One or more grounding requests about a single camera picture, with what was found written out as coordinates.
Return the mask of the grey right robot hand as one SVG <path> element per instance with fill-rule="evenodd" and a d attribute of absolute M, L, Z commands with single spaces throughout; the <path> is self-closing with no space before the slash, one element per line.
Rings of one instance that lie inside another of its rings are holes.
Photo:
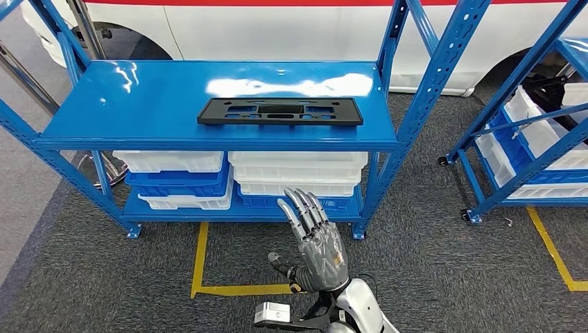
<path fill-rule="evenodd" d="M 294 265 L 277 253 L 269 253 L 270 265 L 290 280 L 293 293 L 335 291 L 345 286 L 348 258 L 336 224 L 313 193 L 289 187 L 284 193 L 294 206 L 282 198 L 277 204 L 291 225 L 304 264 Z"/>

